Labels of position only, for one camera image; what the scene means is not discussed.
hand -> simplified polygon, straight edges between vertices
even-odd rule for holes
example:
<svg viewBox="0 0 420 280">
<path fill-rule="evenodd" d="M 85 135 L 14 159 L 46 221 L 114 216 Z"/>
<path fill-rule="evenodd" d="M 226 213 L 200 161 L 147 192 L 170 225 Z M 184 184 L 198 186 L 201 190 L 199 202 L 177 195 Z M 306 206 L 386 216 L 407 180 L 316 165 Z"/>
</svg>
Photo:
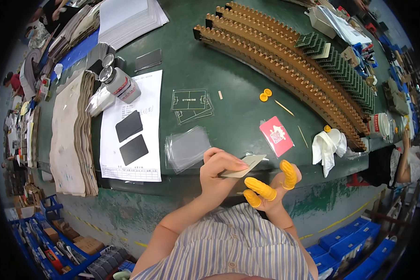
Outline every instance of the hand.
<svg viewBox="0 0 420 280">
<path fill-rule="evenodd" d="M 56 20 L 58 20 L 59 19 L 59 14 L 61 13 L 61 11 L 60 10 L 58 10 L 58 9 L 56 9 L 54 12 L 53 12 L 53 15 L 51 15 L 51 19 L 53 20 L 53 21 L 56 21 Z"/>
<path fill-rule="evenodd" d="M 297 176 L 297 182 L 302 180 L 302 174 L 300 173 L 300 170 L 297 168 L 295 164 L 291 164 L 294 171 L 296 172 Z M 258 209 L 260 211 L 269 212 L 271 210 L 274 210 L 277 206 L 283 207 L 282 205 L 282 199 L 283 196 L 288 192 L 287 189 L 283 187 L 283 183 L 285 182 L 286 175 L 284 172 L 280 172 L 279 174 L 275 175 L 274 179 L 272 180 L 270 186 L 264 184 L 262 186 L 262 192 L 260 195 L 256 195 L 251 189 L 247 189 L 244 191 L 244 196 L 246 197 L 249 204 L 254 207 L 255 209 Z M 268 199 L 264 198 L 262 195 L 267 196 L 266 194 L 273 193 L 270 189 L 274 189 L 276 191 L 276 196 L 273 200 L 269 201 Z"/>
<path fill-rule="evenodd" d="M 409 150 L 409 148 L 411 147 L 411 139 L 409 139 L 409 135 L 410 135 L 410 132 L 409 130 L 406 129 L 403 132 L 403 148 L 405 151 Z"/>
<path fill-rule="evenodd" d="M 201 196 L 204 203 L 208 203 L 209 210 L 215 209 L 228 196 L 239 178 L 219 178 L 218 174 L 224 170 L 241 171 L 249 168 L 244 161 L 222 149 L 210 148 L 204 153 L 204 165 L 201 167 Z"/>
<path fill-rule="evenodd" d="M 367 12 L 368 7 L 366 4 L 364 4 L 364 2 L 362 2 L 362 0 L 353 0 L 356 4 L 356 6 L 359 7 L 359 9 L 361 9 L 364 12 Z"/>
</svg>

white container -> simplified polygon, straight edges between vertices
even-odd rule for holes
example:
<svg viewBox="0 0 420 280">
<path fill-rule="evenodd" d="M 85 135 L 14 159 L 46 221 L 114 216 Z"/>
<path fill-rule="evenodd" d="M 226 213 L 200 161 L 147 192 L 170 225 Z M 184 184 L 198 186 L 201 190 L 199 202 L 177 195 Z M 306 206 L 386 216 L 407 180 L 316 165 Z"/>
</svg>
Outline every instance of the white container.
<svg viewBox="0 0 420 280">
<path fill-rule="evenodd" d="M 331 26 L 330 21 L 325 17 L 325 15 L 319 11 L 316 7 L 311 7 L 309 13 L 305 12 L 309 16 L 311 21 L 311 26 L 324 33 L 330 38 L 336 37 L 336 30 Z"/>
<path fill-rule="evenodd" d="M 101 70 L 99 80 L 105 84 L 110 93 L 127 104 L 141 94 L 138 84 L 118 67 L 109 66 Z"/>
<path fill-rule="evenodd" d="M 388 137 L 391 127 L 386 113 L 375 114 L 367 124 L 367 128 L 370 131 L 370 138 Z"/>
</svg>

yellow finger cot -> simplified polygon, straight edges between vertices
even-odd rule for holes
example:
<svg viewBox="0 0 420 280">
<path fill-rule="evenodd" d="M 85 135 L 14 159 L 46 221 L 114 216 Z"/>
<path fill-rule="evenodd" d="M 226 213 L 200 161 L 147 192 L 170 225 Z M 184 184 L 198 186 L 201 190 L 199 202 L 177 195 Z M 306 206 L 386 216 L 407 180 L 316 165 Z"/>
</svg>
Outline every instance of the yellow finger cot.
<svg viewBox="0 0 420 280">
<path fill-rule="evenodd" d="M 282 186 L 285 189 L 293 189 L 297 183 L 297 174 L 292 165 L 286 160 L 280 162 L 280 169 L 285 173 L 285 182 Z"/>
<path fill-rule="evenodd" d="M 245 189 L 243 195 L 253 208 L 257 208 L 262 204 L 262 200 L 251 189 Z"/>
<path fill-rule="evenodd" d="M 255 178 L 247 177 L 244 180 L 244 183 L 249 189 L 258 193 L 259 195 L 261 195 L 263 198 L 267 199 L 268 201 L 274 200 L 275 197 L 277 196 L 277 191 L 275 189 L 269 187 L 265 183 Z"/>
</svg>

beige card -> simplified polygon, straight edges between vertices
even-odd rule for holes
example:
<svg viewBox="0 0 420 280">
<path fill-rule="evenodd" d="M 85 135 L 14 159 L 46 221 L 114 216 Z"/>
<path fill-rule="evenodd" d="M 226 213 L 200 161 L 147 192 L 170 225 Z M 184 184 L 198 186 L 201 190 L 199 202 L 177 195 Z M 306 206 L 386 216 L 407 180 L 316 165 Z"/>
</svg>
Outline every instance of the beige card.
<svg viewBox="0 0 420 280">
<path fill-rule="evenodd" d="M 221 176 L 241 178 L 242 176 L 245 176 L 249 171 L 251 171 L 252 168 L 254 168 L 257 164 L 259 164 L 265 158 L 265 156 L 265 154 L 248 155 L 242 159 L 242 161 L 249 165 L 248 169 L 242 171 L 226 170 L 221 174 Z"/>
</svg>

bottle cap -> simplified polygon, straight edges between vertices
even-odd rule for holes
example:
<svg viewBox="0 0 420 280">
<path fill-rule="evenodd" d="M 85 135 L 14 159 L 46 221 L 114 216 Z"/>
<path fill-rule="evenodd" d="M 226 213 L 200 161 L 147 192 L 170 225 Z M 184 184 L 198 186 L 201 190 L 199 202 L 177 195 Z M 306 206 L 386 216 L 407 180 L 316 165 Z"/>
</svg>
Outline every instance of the bottle cap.
<svg viewBox="0 0 420 280">
<path fill-rule="evenodd" d="M 109 84 L 114 80 L 115 75 L 116 75 L 116 71 L 114 70 L 112 66 L 109 66 L 101 70 L 101 73 L 99 74 L 99 80 L 100 82 Z"/>
</svg>

